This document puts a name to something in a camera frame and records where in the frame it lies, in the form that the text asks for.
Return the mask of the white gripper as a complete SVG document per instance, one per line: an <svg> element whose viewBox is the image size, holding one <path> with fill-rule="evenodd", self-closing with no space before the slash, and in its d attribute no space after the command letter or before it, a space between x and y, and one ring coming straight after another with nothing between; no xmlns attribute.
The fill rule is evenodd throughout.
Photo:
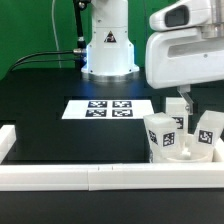
<svg viewBox="0 0 224 224"><path fill-rule="evenodd" d="M192 115L190 85L224 79L224 38L204 39L199 28L155 32L147 41L145 72L154 89L178 86Z"/></svg>

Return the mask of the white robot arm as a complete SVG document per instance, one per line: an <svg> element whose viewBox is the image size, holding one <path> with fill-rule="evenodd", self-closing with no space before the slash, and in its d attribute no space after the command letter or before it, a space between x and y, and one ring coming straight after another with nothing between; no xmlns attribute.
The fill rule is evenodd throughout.
<svg viewBox="0 0 224 224"><path fill-rule="evenodd" d="M128 39L128 1L91 0L92 39L83 77L121 81L139 70ZM145 72L155 88L176 87L193 112L190 86L224 79L224 0L178 0L149 18Z"/></svg>

